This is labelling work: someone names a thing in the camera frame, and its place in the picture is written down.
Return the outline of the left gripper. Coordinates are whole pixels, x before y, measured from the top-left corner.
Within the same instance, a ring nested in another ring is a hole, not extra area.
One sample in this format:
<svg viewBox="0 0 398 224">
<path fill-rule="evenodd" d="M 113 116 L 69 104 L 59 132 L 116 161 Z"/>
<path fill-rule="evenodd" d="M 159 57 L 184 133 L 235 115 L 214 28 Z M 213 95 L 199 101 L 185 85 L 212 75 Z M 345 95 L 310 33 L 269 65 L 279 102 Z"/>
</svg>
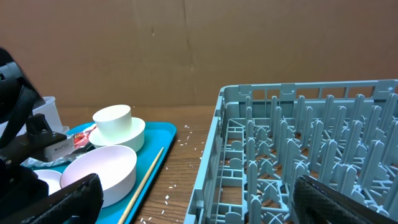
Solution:
<svg viewBox="0 0 398 224">
<path fill-rule="evenodd" d="M 21 127 L 24 134 L 19 134 Z M 6 168 L 19 166 L 28 158 L 52 162 L 75 150 L 70 135 L 52 131 L 44 114 L 30 115 L 26 124 L 21 120 L 9 121 L 1 136 L 1 165 Z"/>
</svg>

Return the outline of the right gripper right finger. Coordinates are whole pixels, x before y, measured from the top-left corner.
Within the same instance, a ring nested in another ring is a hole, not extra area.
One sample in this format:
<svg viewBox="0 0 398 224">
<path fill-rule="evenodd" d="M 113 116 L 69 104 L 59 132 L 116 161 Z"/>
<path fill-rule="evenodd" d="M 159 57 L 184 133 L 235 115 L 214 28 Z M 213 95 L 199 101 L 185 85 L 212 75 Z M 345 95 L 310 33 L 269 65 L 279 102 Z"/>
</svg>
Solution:
<svg viewBox="0 0 398 224">
<path fill-rule="evenodd" d="M 299 224 L 397 224 L 308 175 L 296 179 L 292 206 Z"/>
</svg>

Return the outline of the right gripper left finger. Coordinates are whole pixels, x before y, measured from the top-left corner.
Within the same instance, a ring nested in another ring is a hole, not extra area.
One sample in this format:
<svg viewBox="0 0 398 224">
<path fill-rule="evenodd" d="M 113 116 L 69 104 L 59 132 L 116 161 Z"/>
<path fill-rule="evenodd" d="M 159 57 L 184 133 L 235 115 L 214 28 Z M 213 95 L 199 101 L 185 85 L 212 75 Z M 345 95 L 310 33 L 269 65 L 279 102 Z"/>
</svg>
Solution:
<svg viewBox="0 0 398 224">
<path fill-rule="evenodd" d="M 95 223 L 104 202 L 100 178 L 89 174 L 42 200 L 1 219 L 1 223 Z"/>
</svg>

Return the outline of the large white plate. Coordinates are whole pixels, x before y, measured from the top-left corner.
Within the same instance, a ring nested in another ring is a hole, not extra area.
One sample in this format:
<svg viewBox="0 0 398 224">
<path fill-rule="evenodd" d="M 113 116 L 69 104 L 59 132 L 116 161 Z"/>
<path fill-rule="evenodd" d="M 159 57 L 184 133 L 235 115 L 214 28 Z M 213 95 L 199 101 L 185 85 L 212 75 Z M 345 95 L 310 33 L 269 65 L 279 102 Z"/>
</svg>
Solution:
<svg viewBox="0 0 398 224">
<path fill-rule="evenodd" d="M 38 175 L 40 180 L 44 181 L 48 185 L 48 195 L 51 195 L 61 189 L 60 178 L 62 174 L 60 172 L 50 169 L 35 170 L 34 172 Z"/>
</svg>

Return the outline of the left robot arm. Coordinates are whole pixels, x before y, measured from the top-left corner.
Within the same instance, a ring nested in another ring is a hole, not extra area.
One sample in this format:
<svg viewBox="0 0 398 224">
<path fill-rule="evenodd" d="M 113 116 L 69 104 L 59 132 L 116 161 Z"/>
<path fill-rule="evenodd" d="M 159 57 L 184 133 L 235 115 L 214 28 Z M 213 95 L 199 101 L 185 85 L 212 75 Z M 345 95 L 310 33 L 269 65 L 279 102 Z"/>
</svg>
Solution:
<svg viewBox="0 0 398 224">
<path fill-rule="evenodd" d="M 1 161 L 51 167 L 76 157 L 55 97 L 42 96 L 10 53 L 1 48 Z"/>
</svg>

